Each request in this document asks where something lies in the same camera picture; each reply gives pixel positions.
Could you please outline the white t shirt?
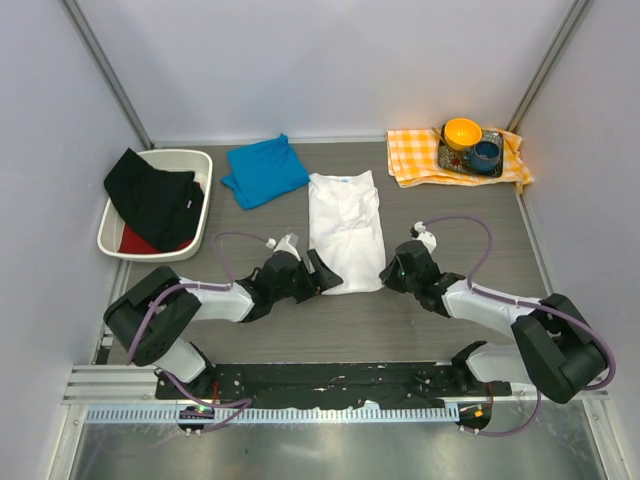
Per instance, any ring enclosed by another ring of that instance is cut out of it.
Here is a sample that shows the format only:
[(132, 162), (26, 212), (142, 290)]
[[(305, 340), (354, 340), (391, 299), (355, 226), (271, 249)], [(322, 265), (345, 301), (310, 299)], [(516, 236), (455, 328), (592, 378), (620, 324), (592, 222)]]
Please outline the white t shirt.
[(376, 292), (386, 252), (379, 194), (371, 171), (309, 176), (309, 246), (343, 283), (327, 295)]

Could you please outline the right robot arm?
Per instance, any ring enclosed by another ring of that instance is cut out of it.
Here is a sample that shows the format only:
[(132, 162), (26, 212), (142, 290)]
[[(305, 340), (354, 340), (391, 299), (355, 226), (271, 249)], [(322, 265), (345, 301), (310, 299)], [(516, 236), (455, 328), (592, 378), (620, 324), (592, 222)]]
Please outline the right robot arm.
[(484, 289), (462, 275), (440, 271), (423, 241), (401, 244), (379, 277), (384, 286), (409, 293), (427, 311), (467, 320), (513, 339), (500, 347), (481, 344), (466, 359), (480, 382), (529, 383), (565, 404), (615, 373), (612, 354), (565, 296), (523, 298)]

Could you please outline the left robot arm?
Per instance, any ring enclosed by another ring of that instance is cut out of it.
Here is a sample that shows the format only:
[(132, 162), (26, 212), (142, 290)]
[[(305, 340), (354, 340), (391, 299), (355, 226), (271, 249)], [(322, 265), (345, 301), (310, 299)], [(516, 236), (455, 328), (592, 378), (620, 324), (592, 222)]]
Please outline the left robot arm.
[(202, 283), (161, 266), (113, 302), (103, 321), (132, 355), (130, 363), (156, 368), (159, 380), (194, 397), (204, 397), (216, 381), (215, 367), (193, 343), (181, 338), (200, 320), (250, 323), (268, 315), (284, 299), (307, 301), (344, 283), (314, 250), (305, 262), (276, 250), (263, 266), (231, 284)]

